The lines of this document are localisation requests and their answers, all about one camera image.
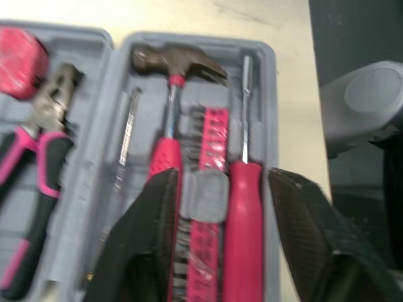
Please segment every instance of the gray plastic case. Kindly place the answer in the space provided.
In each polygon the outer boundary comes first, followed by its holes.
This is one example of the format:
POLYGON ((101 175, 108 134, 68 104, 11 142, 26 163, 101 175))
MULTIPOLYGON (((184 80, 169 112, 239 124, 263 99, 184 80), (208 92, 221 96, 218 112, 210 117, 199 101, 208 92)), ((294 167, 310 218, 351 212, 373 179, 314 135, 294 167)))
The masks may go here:
POLYGON ((71 184, 63 182, 65 188, 63 199, 66 201, 62 200, 60 203, 64 204, 65 208, 61 206, 57 213, 61 227, 51 229, 52 242, 49 243, 50 251, 46 254, 48 270, 38 278, 44 283, 59 284, 57 301, 82 299, 84 295, 81 289, 82 278, 89 269, 91 258, 97 253, 101 217, 105 213, 105 205, 114 181, 128 102, 137 86, 143 93, 135 115, 129 150, 125 184, 126 207, 135 200, 145 183, 150 156, 156 140, 161 135, 167 79, 160 74, 138 75, 132 70, 130 51, 138 44, 158 48, 175 44, 197 47, 220 63, 228 73, 227 87, 196 77, 186 82, 178 127, 178 137, 183 143, 184 182, 191 173, 190 162, 186 158, 186 142, 190 139, 191 110, 195 106, 229 109, 228 161, 232 162, 240 157, 242 58, 245 54, 253 57, 255 82, 251 102, 250 157, 253 161, 261 163, 264 168, 262 176, 266 257, 264 296, 265 301, 279 301, 279 241, 265 172, 278 164, 275 54, 269 46, 261 42, 204 36, 136 33, 125 40, 121 49, 111 53, 107 69, 102 70, 105 71, 103 84, 94 86, 92 91, 92 93, 99 92, 96 106, 92 107, 92 118, 89 118, 88 113, 82 113, 83 116, 88 116, 86 128, 88 135, 85 136, 85 143, 79 145, 76 150, 81 151, 80 159, 71 184))
MULTIPOLYGON (((80 161, 86 147, 85 142, 92 135, 89 126, 93 122, 93 112, 98 107, 99 90, 105 78, 112 50, 112 39, 103 30, 90 30, 69 26, 46 25, 0 21, 0 26, 18 26, 33 33, 49 52, 50 68, 48 75, 62 62, 74 64, 85 78, 77 88, 72 108, 67 117, 74 135, 74 148, 70 151, 62 174, 64 188, 60 201, 50 222, 47 243, 42 252, 35 280, 29 294, 22 301, 39 301, 47 271, 52 264, 52 249, 57 246, 60 228, 65 212, 72 201, 77 175, 81 172, 80 161)), ((0 94, 0 140, 13 131, 16 125, 28 117, 31 111, 29 101, 16 101, 12 97, 0 94)), ((2 275, 17 243, 23 236, 30 222, 30 215, 36 202, 37 165, 35 160, 25 167, 13 184, 10 193, 0 209, 0 274, 2 275)))

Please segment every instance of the pink screwdriver handle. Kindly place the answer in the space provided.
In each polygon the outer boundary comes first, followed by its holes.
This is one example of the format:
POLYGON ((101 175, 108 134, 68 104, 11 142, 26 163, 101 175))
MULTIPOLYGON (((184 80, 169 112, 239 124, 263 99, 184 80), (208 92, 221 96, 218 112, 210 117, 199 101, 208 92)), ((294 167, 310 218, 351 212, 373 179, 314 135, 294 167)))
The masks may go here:
POLYGON ((230 167, 230 200, 224 242, 224 302, 263 300, 263 212, 261 167, 230 167))

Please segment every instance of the black rubber grip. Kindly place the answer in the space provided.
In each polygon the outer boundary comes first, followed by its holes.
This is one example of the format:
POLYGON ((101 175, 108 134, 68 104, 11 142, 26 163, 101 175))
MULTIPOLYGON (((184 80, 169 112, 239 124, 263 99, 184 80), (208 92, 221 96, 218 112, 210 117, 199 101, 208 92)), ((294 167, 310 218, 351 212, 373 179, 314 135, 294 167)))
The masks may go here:
POLYGON ((2 297, 11 300, 22 299, 29 291, 45 244, 48 221, 56 203, 57 198, 40 193, 31 229, 24 239, 29 242, 29 248, 24 254, 11 284, 2 290, 2 297))
MULTIPOLYGON (((6 163, 7 157, 10 156, 10 153, 12 152, 11 149, 13 148, 13 145, 15 143, 16 143, 15 132, 11 132, 3 136, 2 142, 0 144, 0 170, 1 167, 6 163)), ((25 164, 31 161, 33 154, 34 153, 31 150, 25 149, 24 152, 22 152, 21 157, 15 163, 13 169, 10 171, 10 173, 8 173, 7 176, 5 174, 2 175, 4 179, 3 181, 0 181, 1 200, 4 199, 5 194, 8 192, 8 189, 12 185, 13 181, 18 177, 18 175, 22 171, 22 168, 24 168, 25 164)))
POLYGON ((44 155, 46 157, 43 171, 38 166, 38 178, 41 178, 41 173, 45 173, 43 178, 45 182, 39 185, 40 192, 35 216, 24 239, 25 244, 29 242, 29 247, 20 261, 11 284, 2 291, 2 296, 7 299, 21 299, 30 289, 45 244, 48 222, 59 199, 58 196, 51 196, 48 190, 60 190, 60 173, 72 145, 72 141, 67 137, 55 138, 39 145, 38 165, 40 165, 40 157, 44 155))

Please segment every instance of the pliers jaw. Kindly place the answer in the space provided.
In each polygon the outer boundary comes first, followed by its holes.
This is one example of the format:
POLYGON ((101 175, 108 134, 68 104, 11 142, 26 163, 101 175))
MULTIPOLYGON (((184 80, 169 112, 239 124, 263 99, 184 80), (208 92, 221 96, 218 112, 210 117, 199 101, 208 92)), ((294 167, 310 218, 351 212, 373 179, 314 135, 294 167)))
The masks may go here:
POLYGON ((39 136, 42 130, 64 130, 65 116, 69 112, 72 96, 83 75, 74 65, 64 63, 51 80, 42 86, 33 99, 33 112, 22 124, 32 138, 39 136))

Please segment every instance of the metal shaft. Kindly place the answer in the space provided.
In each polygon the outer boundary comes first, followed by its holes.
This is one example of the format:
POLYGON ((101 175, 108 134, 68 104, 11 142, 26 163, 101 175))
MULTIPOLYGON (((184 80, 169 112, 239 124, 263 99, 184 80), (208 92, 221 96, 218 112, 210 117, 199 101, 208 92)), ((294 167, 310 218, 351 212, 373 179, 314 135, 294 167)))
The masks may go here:
POLYGON ((174 138, 176 126, 178 125, 181 93, 182 88, 180 86, 172 85, 169 88, 164 125, 164 137, 166 138, 174 138))
POLYGON ((96 263, 101 255, 106 239, 115 223, 119 220, 124 211, 124 200, 122 196, 122 185, 126 176, 126 163, 127 155, 130 146, 130 138, 132 137, 133 125, 135 119, 135 113, 139 104, 141 89, 136 88, 132 95, 132 101, 130 102, 130 108, 128 111, 125 133, 123 135, 122 147, 120 149, 120 156, 118 161, 118 167, 116 168, 116 178, 112 188, 112 194, 108 201, 106 209, 105 222, 103 224, 102 233, 99 238, 99 247, 96 250, 96 254, 91 263, 91 269, 86 274, 86 280, 91 281, 94 275, 94 269, 96 263))
POLYGON ((242 69, 242 161, 247 164, 250 132, 249 103, 253 89, 253 60, 250 56, 244 57, 242 69))

